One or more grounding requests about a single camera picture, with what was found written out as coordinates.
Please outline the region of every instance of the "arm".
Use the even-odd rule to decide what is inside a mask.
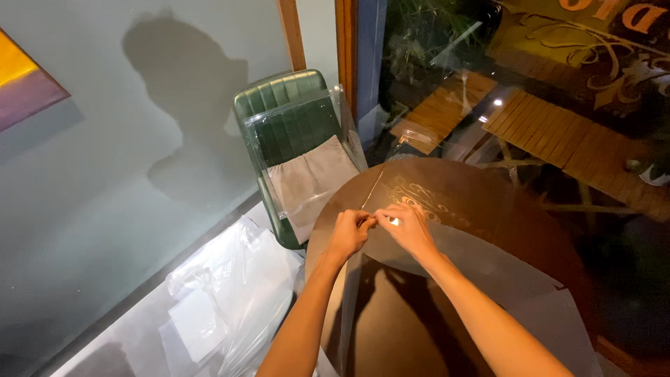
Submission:
[[[440,254],[421,206],[391,205],[375,212],[375,217],[442,288],[496,376],[572,376],[523,326]],[[393,225],[387,217],[396,217],[401,223]]]
[[[257,377],[312,375],[335,279],[349,257],[363,247],[368,229],[376,223],[364,211],[347,210],[338,215],[329,246],[272,341]]]

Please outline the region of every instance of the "round table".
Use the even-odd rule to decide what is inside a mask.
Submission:
[[[324,251],[339,212],[346,209],[372,212],[402,201],[423,205],[429,219],[482,238],[562,282],[570,290],[591,338],[597,335],[592,313],[592,285],[560,225],[498,172],[461,162],[437,158],[398,160],[370,168],[349,180],[328,201],[314,225],[307,249],[306,278]],[[383,254],[384,250],[375,253]],[[336,351],[328,349],[328,345],[341,315],[338,309],[345,270],[346,267],[340,272],[331,294],[322,334],[322,347],[336,369],[338,360],[333,360]],[[371,323],[379,321],[379,314],[377,316]],[[359,334],[356,344],[366,344],[366,339],[361,339],[365,334],[364,331]],[[373,349],[358,347],[355,353],[357,357],[362,353],[362,357],[372,363],[384,360],[381,356],[374,357]],[[371,366],[369,370],[379,373],[378,366]]]

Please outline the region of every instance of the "wooden frame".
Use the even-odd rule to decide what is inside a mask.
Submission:
[[[335,25],[340,83],[351,106],[351,115],[356,119],[358,0],[335,0]]]
[[[305,63],[305,50],[302,46],[302,34],[300,33],[300,21],[297,17],[295,0],[277,0],[281,24],[286,36],[286,46],[291,58],[293,71],[307,69]]]

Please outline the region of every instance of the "forearm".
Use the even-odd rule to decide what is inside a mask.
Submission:
[[[316,367],[328,299],[344,264],[323,253],[275,336],[256,376],[311,376]]]
[[[423,255],[419,263],[452,302],[472,340],[498,377],[572,375],[523,326],[437,250]]]

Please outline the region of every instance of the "hand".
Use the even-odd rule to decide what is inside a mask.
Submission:
[[[398,225],[393,225],[387,217],[400,219],[400,222]],[[421,261],[420,259],[425,259],[424,257],[428,255],[439,253],[428,231],[421,205],[392,204],[386,209],[375,211],[375,218],[414,259]]]
[[[368,240],[368,229],[377,224],[370,213],[347,209],[337,216],[335,230],[330,238],[326,252],[334,257],[336,263],[344,263],[357,253]]]

